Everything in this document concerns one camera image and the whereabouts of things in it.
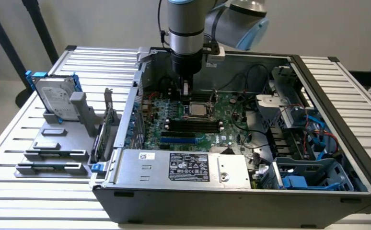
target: cable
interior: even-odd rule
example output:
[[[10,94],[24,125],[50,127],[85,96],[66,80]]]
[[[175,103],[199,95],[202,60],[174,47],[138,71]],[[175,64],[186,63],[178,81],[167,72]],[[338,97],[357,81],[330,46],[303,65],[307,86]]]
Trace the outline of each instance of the cable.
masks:
[[[325,135],[327,135],[329,137],[331,137],[331,138],[334,139],[334,141],[335,141],[335,143],[337,143],[335,152],[338,152],[338,150],[339,150],[339,141],[338,141],[338,138],[335,137],[334,134],[331,134],[331,133],[329,133],[329,132],[326,132],[326,131],[325,131]]]
[[[266,145],[261,145],[259,147],[250,147],[250,146],[247,146],[247,145],[246,145],[246,139],[247,139],[247,137],[250,137],[250,136],[251,136],[251,134],[249,134],[249,136],[246,136],[245,139],[242,140],[242,145],[243,145],[247,149],[254,150],[254,149],[259,149],[259,148],[262,148],[262,147],[270,145],[270,144],[266,144]]]
[[[274,118],[274,124],[275,124],[275,122],[277,122],[277,120],[278,120],[278,116],[282,115],[283,111],[286,111],[291,106],[299,106],[299,107],[302,107],[303,109],[306,109],[305,106],[303,106],[302,104],[283,105],[282,107],[286,107],[286,108],[285,108],[283,110],[281,110],[281,111],[277,113],[275,118]]]
[[[243,73],[235,74],[235,76],[233,77],[233,79],[230,80],[230,82],[229,82],[226,85],[223,85],[218,90],[219,90],[219,91],[223,90],[223,89],[231,84],[231,82],[237,79],[238,76],[243,76],[245,78],[247,78],[246,75],[245,75]]]
[[[210,38],[210,42],[215,42],[217,41],[210,34],[205,33],[205,36]]]
[[[166,79],[170,80],[170,84],[173,83],[171,76],[169,76],[169,75],[163,76],[163,77],[159,79],[159,82],[158,82],[158,91],[159,91],[159,92],[163,92],[162,84],[163,84],[163,81],[165,81]]]
[[[169,48],[166,48],[165,44],[170,46],[170,44],[165,41],[166,31],[162,30],[162,24],[161,24],[161,9],[162,9],[162,0],[159,1],[159,7],[158,7],[158,24],[159,24],[159,35],[161,35],[161,41],[163,48],[167,52],[171,52]]]
[[[159,1],[159,8],[158,8],[158,24],[159,24],[159,34],[162,33],[162,24],[161,24],[161,9],[162,9],[162,0]]]
[[[159,95],[159,92],[158,92],[158,91],[155,91],[155,92],[153,92],[153,94],[150,94],[149,100],[151,100],[151,99],[153,99],[153,96],[155,96],[155,95]]]
[[[238,108],[239,105],[242,105],[242,103],[243,103],[243,102],[241,102],[241,103],[235,106],[234,111],[233,111],[233,113],[231,113],[231,121],[233,121],[234,126],[238,127],[238,128],[239,128],[241,130],[243,130],[243,131],[257,132],[257,133],[261,133],[261,134],[263,134],[265,136],[267,136],[267,134],[266,134],[265,132],[262,132],[262,131],[259,131],[259,130],[255,130],[255,129],[242,128],[242,127],[235,123],[235,120],[234,120],[234,118],[233,118],[233,114],[235,113],[237,108]]]
[[[250,69],[249,69],[249,71],[247,71],[247,79],[246,79],[246,87],[247,87],[247,89],[249,89],[249,77],[250,77],[251,70],[253,70],[255,67],[258,67],[258,66],[261,66],[261,67],[265,68],[265,70],[266,70],[266,72],[267,72],[267,79],[269,79],[267,82],[271,81],[271,76],[270,76],[270,75],[271,75],[271,71],[270,71],[270,69],[267,68],[266,65],[263,65],[263,64],[261,64],[261,63],[255,63],[255,64],[251,65],[251,67],[250,67]]]
[[[307,124],[306,124],[306,129],[309,129],[309,124],[310,124],[310,115],[309,115],[309,112],[307,112],[307,109],[303,107],[303,109],[306,110],[306,114],[307,114]],[[303,150],[305,150],[305,154],[307,153],[307,144],[306,144],[306,141],[307,141],[307,135],[305,135],[303,137]]]

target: warning label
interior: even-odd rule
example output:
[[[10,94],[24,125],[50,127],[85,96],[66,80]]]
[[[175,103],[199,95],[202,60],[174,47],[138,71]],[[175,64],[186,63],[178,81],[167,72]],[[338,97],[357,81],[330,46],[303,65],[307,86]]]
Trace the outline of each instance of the warning label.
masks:
[[[209,155],[171,153],[169,179],[210,182]]]

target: aluminum extrusion table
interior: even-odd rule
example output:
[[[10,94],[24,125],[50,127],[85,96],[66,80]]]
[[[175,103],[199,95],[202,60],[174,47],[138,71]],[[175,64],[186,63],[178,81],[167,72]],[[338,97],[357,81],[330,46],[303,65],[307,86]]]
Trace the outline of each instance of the aluminum extrusion table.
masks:
[[[89,105],[101,114],[105,88],[113,88],[114,108],[122,113],[138,71],[137,53],[135,49],[78,47],[65,52],[51,73],[77,72]],[[326,57],[302,58],[371,156],[371,96],[339,62]],[[111,222],[89,186],[90,179],[16,178],[15,165],[44,123],[43,112],[43,103],[34,93],[0,136],[0,229],[202,229]],[[350,215],[326,229],[371,230],[371,214]]]

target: black cable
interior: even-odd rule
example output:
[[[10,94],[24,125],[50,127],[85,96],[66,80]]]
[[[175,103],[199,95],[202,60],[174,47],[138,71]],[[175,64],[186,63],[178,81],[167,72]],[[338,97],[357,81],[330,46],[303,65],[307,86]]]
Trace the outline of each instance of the black cable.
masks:
[[[161,8],[162,8],[162,0],[159,1],[159,9],[158,9],[159,34],[162,33],[162,24],[161,24]]]
[[[265,68],[265,70],[267,71],[267,79],[269,79],[269,82],[271,81],[271,71],[270,71],[270,69],[267,68],[266,65],[263,65],[263,64],[261,64],[261,63],[255,63],[255,64],[251,65],[251,67],[250,67],[250,69],[249,69],[249,71],[247,71],[247,81],[246,81],[246,87],[247,87],[247,88],[249,88],[249,77],[250,77],[251,70],[253,70],[255,67],[258,67],[258,66],[261,66],[261,67]]]
[[[165,41],[165,36],[166,36],[166,31],[162,30],[162,24],[161,24],[161,9],[162,9],[162,0],[159,1],[159,8],[158,8],[158,24],[159,24],[159,35],[161,35],[161,41],[163,48],[166,49],[167,52],[171,52],[169,48],[166,48],[165,44],[170,46],[170,44]]]
[[[237,108],[238,108],[239,105],[242,105],[242,103],[243,103],[243,102],[241,102],[241,103],[235,106],[234,111],[233,111],[233,113],[231,113],[231,121],[233,121],[234,126],[238,127],[238,128],[239,128],[241,130],[243,130],[243,131],[257,132],[257,133],[261,133],[261,134],[263,134],[263,135],[267,136],[267,134],[266,134],[265,132],[262,132],[262,131],[259,131],[259,130],[255,130],[255,129],[243,128],[243,127],[241,127],[241,126],[235,123],[235,120],[234,120],[234,118],[233,118],[233,114],[235,113]]]
[[[243,145],[247,149],[254,150],[254,149],[259,149],[259,148],[262,148],[262,147],[270,145],[270,144],[265,144],[265,145],[261,145],[259,147],[250,147],[250,146],[247,146],[247,145],[246,145],[246,139],[247,139],[249,136],[246,136],[245,139],[242,140],[242,145]]]
[[[230,82],[229,82],[226,85],[223,85],[218,90],[223,90],[223,89],[234,82],[234,80],[237,79],[238,76],[243,76],[245,78],[247,78],[246,75],[245,75],[243,73],[235,74],[235,76],[233,77],[233,79],[230,80]]]
[[[210,38],[210,42],[217,42],[215,38],[210,34],[205,34],[205,36]]]
[[[162,83],[163,83],[165,79],[169,79],[170,82],[173,82],[171,76],[169,76],[169,75],[163,76],[163,77],[159,79],[159,82],[158,82],[158,91],[159,91],[159,92],[163,92]]]

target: robot end effector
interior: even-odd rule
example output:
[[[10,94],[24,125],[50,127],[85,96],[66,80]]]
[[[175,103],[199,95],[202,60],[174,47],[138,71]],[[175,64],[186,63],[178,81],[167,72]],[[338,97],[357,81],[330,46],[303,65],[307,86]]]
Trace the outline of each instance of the robot end effector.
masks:
[[[265,0],[169,0],[171,67],[181,75],[182,95],[193,91],[202,69],[205,34],[214,41],[250,50],[269,26]]]

